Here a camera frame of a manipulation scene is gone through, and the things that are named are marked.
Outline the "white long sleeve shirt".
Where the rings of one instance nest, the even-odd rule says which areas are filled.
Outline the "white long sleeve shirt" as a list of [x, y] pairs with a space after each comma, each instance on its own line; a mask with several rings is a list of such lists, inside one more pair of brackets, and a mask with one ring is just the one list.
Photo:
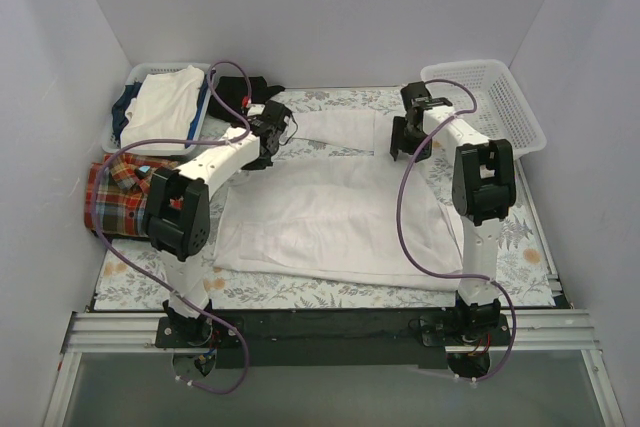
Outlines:
[[423, 174], [384, 152], [390, 115], [371, 110], [301, 113], [298, 138], [373, 152], [275, 161], [233, 183], [215, 263], [242, 272], [454, 291], [462, 224]]

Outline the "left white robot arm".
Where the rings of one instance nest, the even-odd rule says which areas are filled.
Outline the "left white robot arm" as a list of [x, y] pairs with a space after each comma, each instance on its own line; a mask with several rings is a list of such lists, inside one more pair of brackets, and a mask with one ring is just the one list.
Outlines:
[[200, 260], [210, 235], [210, 201], [238, 171], [272, 166], [272, 157], [289, 140], [288, 128], [296, 124], [282, 103], [269, 100], [251, 106], [246, 122], [232, 124], [217, 145], [153, 174], [143, 230], [160, 253], [171, 288], [163, 303], [170, 328], [190, 346], [205, 345], [213, 333], [205, 315], [212, 307]]

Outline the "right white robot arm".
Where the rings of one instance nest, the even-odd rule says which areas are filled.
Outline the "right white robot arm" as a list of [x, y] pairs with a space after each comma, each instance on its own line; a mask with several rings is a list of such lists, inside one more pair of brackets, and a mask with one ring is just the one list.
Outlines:
[[491, 140], [464, 119], [478, 103], [456, 110], [452, 101], [435, 97], [428, 82], [400, 90], [405, 113], [394, 118], [389, 152], [406, 154], [406, 169], [427, 160], [437, 135], [443, 137], [453, 167], [451, 197], [463, 228], [462, 271], [455, 305], [413, 322], [427, 346], [448, 339], [475, 344], [501, 326], [500, 301], [508, 295], [496, 280], [498, 237], [516, 201], [513, 148], [506, 139]]

